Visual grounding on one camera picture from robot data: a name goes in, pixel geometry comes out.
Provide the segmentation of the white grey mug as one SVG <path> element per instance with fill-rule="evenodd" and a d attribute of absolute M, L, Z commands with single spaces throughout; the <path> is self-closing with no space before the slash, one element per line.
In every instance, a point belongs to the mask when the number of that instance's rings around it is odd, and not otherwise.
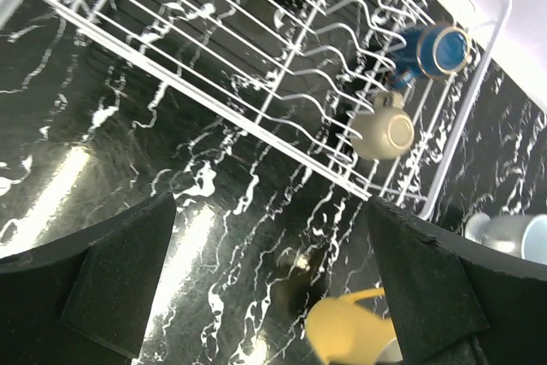
<path fill-rule="evenodd" d="M 546 264 L 546 214 L 490 217 L 477 213 L 468 219 L 463 236 L 490 249 Z"/>

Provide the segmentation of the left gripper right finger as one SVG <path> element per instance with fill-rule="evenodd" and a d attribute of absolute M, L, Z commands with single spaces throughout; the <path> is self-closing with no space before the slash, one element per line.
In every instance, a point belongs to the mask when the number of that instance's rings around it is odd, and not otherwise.
<path fill-rule="evenodd" d="M 546 267 L 372 197 L 366 225 L 405 364 L 544 364 Z"/>

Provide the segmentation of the yellow cup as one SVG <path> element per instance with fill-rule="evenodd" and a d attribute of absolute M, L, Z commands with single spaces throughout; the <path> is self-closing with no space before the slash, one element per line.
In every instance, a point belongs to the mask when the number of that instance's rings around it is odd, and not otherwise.
<path fill-rule="evenodd" d="M 403 359 L 391 319 L 362 307 L 360 300 L 382 297 L 372 288 L 325 297 L 309 311 L 305 336 L 323 364 L 394 364 Z"/>

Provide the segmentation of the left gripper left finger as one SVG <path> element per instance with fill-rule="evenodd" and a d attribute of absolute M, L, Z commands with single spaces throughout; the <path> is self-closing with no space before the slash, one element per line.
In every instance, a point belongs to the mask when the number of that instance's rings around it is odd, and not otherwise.
<path fill-rule="evenodd" d="M 3 364 L 129 364 L 139 356 L 176 202 L 156 195 L 1 260 Z"/>

